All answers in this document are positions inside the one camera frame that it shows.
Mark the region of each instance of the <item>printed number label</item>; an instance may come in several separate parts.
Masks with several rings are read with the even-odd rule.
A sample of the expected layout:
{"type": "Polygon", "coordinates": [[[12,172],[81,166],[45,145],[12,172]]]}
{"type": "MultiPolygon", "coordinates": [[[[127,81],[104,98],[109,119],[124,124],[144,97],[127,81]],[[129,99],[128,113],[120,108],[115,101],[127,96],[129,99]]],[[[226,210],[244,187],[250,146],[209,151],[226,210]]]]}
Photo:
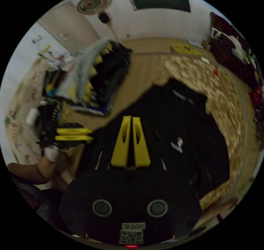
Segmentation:
{"type": "Polygon", "coordinates": [[[123,222],[122,223],[122,230],[125,229],[140,229],[140,230],[144,230],[145,227],[145,222],[123,222]]]}

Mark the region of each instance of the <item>white wall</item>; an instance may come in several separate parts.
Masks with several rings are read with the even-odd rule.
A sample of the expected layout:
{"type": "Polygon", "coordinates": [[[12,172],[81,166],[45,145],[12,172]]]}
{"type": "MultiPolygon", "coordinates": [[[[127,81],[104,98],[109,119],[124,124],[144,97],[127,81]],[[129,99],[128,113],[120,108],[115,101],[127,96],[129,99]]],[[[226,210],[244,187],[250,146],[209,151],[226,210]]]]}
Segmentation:
{"type": "Polygon", "coordinates": [[[40,50],[44,49],[48,44],[51,44],[50,50],[54,53],[55,57],[67,52],[67,50],[45,29],[43,29],[38,23],[35,23],[16,47],[5,70],[0,88],[0,143],[6,164],[14,162],[13,155],[6,141],[4,128],[5,113],[9,101],[15,93],[23,76],[38,58],[40,50]],[[39,42],[39,47],[32,43],[32,39],[38,37],[38,35],[43,38],[39,42]]]}
{"type": "MultiPolygon", "coordinates": [[[[71,0],[77,4],[80,0],[71,0]]],[[[170,9],[144,9],[134,11],[129,0],[112,0],[107,11],[112,16],[113,28],[121,40],[140,37],[192,38],[196,41],[207,39],[210,34],[210,12],[229,21],[214,7],[203,0],[189,0],[191,13],[170,9]]],[[[86,15],[97,33],[112,36],[109,28],[102,24],[97,15],[86,15]]]]}

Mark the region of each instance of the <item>white sticker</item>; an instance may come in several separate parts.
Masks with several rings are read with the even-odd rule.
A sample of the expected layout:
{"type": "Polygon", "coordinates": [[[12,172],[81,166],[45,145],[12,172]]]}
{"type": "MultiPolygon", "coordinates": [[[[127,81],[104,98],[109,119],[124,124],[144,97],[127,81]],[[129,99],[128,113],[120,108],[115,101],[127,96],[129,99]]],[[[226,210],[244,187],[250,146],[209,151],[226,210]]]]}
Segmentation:
{"type": "Polygon", "coordinates": [[[143,230],[125,229],[120,230],[119,244],[143,244],[143,230]]]}
{"type": "Polygon", "coordinates": [[[209,60],[205,57],[201,57],[202,62],[210,64],[209,60]]]}
{"type": "Polygon", "coordinates": [[[146,229],[146,223],[145,222],[123,222],[122,230],[125,230],[125,229],[144,230],[146,229]]]}

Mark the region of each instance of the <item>black fabric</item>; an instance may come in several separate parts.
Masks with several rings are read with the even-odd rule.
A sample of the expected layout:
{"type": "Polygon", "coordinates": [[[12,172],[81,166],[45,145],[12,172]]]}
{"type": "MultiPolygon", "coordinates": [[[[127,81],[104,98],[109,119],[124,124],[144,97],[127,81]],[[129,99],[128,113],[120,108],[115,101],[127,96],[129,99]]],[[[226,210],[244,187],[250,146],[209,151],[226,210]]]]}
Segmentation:
{"type": "Polygon", "coordinates": [[[37,202],[38,207],[36,213],[53,227],[71,234],[66,224],[62,221],[58,209],[61,203],[63,193],[55,189],[40,190],[36,186],[29,184],[21,177],[10,173],[12,181],[17,186],[18,190],[30,194],[37,202]]]}
{"type": "MultiPolygon", "coordinates": [[[[213,116],[205,111],[206,100],[171,79],[162,87],[153,86],[108,125],[93,132],[94,141],[85,147],[76,180],[60,205],[68,228],[111,244],[119,244],[123,222],[146,223],[143,244],[190,234],[202,214],[199,199],[229,179],[226,142],[213,116]],[[150,167],[109,169],[123,116],[141,118],[150,167]],[[113,214],[103,219],[95,215],[91,205],[97,199],[108,200],[113,214]],[[169,205],[161,218],[147,214],[148,203],[155,199],[169,205]]],[[[129,163],[133,160],[130,153],[128,159],[129,163]]]]}
{"type": "Polygon", "coordinates": [[[151,124],[155,129],[153,133],[160,135],[159,150],[152,148],[149,153],[153,151],[157,157],[159,152],[159,158],[164,160],[167,169],[180,171],[182,178],[197,190],[199,198],[204,197],[230,177],[226,142],[213,116],[206,113],[206,100],[206,96],[175,79],[162,87],[153,86],[106,127],[91,134],[95,142],[84,151],[77,174],[89,170],[91,165],[82,161],[92,156],[93,145],[98,139],[104,146],[101,166],[105,167],[110,162],[123,116],[132,115],[140,117],[143,123],[151,124]],[[175,91],[186,99],[177,96],[175,91]],[[182,153],[171,145],[177,143],[179,137],[183,141],[182,153]]]}
{"type": "Polygon", "coordinates": [[[118,44],[117,46],[117,44],[113,42],[112,49],[112,52],[102,56],[103,62],[94,66],[97,74],[90,80],[94,91],[99,96],[99,99],[105,97],[107,84],[111,82],[115,73],[122,68],[126,69],[126,74],[129,67],[130,54],[132,50],[127,49],[121,44],[118,44]]]}

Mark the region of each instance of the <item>wooden door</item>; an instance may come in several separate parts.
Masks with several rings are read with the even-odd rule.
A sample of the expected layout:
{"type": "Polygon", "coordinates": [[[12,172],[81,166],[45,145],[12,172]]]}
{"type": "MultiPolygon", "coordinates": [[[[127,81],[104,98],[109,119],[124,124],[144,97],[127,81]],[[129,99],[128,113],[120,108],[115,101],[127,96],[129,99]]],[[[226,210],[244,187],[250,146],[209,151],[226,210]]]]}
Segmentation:
{"type": "Polygon", "coordinates": [[[71,53],[99,39],[91,24],[71,2],[51,9],[38,23],[71,53]]]}

